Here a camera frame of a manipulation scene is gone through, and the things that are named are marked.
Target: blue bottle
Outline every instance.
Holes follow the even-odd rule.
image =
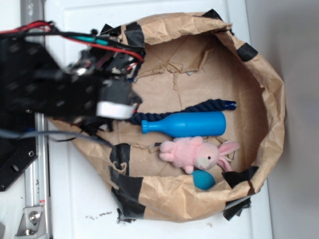
[[[166,118],[142,121],[142,133],[159,131],[172,137],[218,136],[225,133],[226,119],[222,112],[177,113]]]

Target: paper bag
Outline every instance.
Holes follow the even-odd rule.
[[[223,140],[241,144],[231,163],[234,172],[214,166],[209,173],[216,185],[202,191],[192,175],[159,159],[159,149],[152,145],[171,137],[142,134],[139,125],[126,121],[114,122],[113,132],[98,133],[116,145],[113,150],[82,139],[73,140],[74,145],[112,191],[123,217],[183,222],[224,211],[230,219],[249,205],[249,197],[259,192],[283,152],[283,81],[214,10],[154,15],[123,25],[121,31],[122,43],[146,50],[133,83],[143,98],[140,112],[175,112],[208,99],[237,102],[235,111],[224,111],[227,129],[222,137],[205,139],[217,145]]]

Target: bottle neck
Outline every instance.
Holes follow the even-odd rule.
[[[148,122],[148,132],[151,131],[161,131],[165,130],[165,124],[161,121]]]

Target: blue ball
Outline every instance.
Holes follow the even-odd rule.
[[[195,187],[201,190],[210,189],[216,184],[214,177],[206,171],[196,170],[192,175],[194,177]]]

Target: stuffed rabbit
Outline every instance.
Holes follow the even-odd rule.
[[[187,174],[194,171],[194,166],[201,170],[207,170],[218,164],[225,172],[232,168],[225,155],[238,150],[237,142],[225,142],[219,147],[212,143],[204,142],[203,138],[186,137],[175,138],[172,141],[164,141],[160,147],[161,160],[171,162],[175,167],[183,168]]]

